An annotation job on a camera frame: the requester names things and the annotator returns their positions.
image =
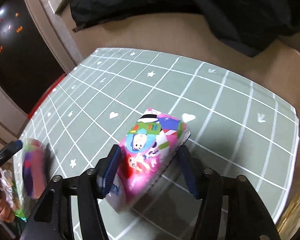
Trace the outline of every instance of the orange sticker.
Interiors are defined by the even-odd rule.
[[[23,27],[20,26],[19,28],[16,29],[16,32],[19,33],[20,31],[22,31]]]

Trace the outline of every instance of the door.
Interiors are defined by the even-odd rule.
[[[32,22],[23,0],[0,8],[0,86],[25,113],[64,73]]]

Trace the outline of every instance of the plastic wrapper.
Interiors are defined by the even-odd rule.
[[[10,205],[14,214],[26,221],[24,211],[13,182],[13,175],[10,170],[3,170],[0,168],[0,190],[2,190],[5,194],[6,202]]]
[[[29,139],[24,146],[24,160],[22,177],[27,195],[32,199],[39,199],[46,187],[45,152],[41,142]]]
[[[148,108],[119,146],[122,160],[106,200],[116,212],[132,206],[170,164],[190,132],[184,122]]]

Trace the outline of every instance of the finger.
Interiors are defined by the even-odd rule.
[[[14,217],[15,216],[14,216],[13,210],[11,210],[11,212],[10,212],[9,216],[7,217],[7,219],[5,220],[5,222],[7,222],[7,223],[13,222]]]
[[[0,212],[0,220],[1,221],[5,221],[9,214],[11,212],[11,208],[10,207],[5,207],[1,212]]]
[[[1,198],[0,199],[0,211],[2,211],[7,206],[8,206],[8,203],[6,202],[6,200]]]

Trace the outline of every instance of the gray tablecloth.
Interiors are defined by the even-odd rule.
[[[51,176],[77,176],[105,157],[151,107],[187,122],[192,154],[221,175],[245,175],[276,222],[289,193],[298,118],[286,101],[226,69],[177,55],[97,49],[46,98],[21,135],[50,143]],[[14,157],[20,198],[22,153]],[[77,239],[82,238],[72,201]],[[133,209],[99,203],[110,239],[189,239],[200,207],[172,163]],[[220,238],[226,224],[226,199]]]

